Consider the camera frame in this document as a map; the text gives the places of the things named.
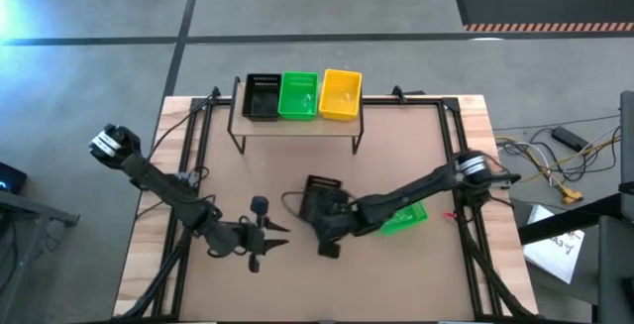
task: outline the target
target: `white paper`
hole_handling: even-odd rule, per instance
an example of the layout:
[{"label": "white paper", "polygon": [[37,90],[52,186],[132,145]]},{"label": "white paper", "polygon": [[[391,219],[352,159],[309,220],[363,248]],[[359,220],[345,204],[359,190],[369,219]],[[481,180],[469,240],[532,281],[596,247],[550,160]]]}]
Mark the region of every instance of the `white paper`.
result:
[{"label": "white paper", "polygon": [[[531,224],[551,216],[553,216],[552,212],[543,206],[535,205],[528,223]],[[570,284],[582,242],[583,231],[575,230],[549,240],[524,246],[524,258],[540,269]]]}]

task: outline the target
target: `wooden tabletop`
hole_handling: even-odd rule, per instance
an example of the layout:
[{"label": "wooden tabletop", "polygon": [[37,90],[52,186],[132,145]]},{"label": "wooden tabletop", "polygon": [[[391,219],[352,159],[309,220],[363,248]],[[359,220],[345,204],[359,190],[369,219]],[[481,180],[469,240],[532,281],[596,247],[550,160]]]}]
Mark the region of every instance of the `wooden tabletop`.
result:
[{"label": "wooden tabletop", "polygon": [[[438,98],[439,96],[415,97]],[[459,98],[469,147],[497,157],[497,148],[483,96],[450,95],[441,97]],[[192,97],[189,96],[167,97],[165,99],[158,121],[157,139],[167,129],[187,115],[191,100]],[[194,132],[194,145],[197,142],[200,127],[201,122],[197,122],[197,130]],[[153,155],[153,163],[162,171],[177,172],[185,128],[186,123],[183,123],[183,125],[171,132]],[[193,163],[195,152],[192,152],[191,158]],[[491,193],[495,197],[508,199],[508,194],[504,190],[492,190]],[[143,211],[157,202],[159,200],[155,195],[144,193],[141,197],[138,211]],[[537,313],[537,305],[522,254],[512,209],[505,205],[489,202],[482,207],[482,217],[495,270],[519,301],[527,309]],[[131,234],[128,256],[113,314],[122,314],[132,307],[156,275],[160,265],[168,218],[169,208],[161,205],[145,214],[141,220],[136,222]],[[171,288],[173,287],[174,277],[175,271],[171,274],[167,284],[166,305],[163,306],[165,313],[170,309]],[[490,312],[487,303],[485,279],[481,272],[478,272],[477,277],[484,311]]]}]

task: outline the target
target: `green basket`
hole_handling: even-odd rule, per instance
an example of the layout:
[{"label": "green basket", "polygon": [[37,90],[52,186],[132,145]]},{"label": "green basket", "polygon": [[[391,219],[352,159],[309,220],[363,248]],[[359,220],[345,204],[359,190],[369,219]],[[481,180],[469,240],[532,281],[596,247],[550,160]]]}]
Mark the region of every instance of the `green basket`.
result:
[{"label": "green basket", "polygon": [[287,120],[312,120],[317,114],[317,73],[287,71],[281,78],[277,112]]},{"label": "green basket", "polygon": [[427,212],[422,201],[417,201],[404,209],[398,210],[389,221],[383,224],[380,232],[383,235],[395,234],[427,220]]}]

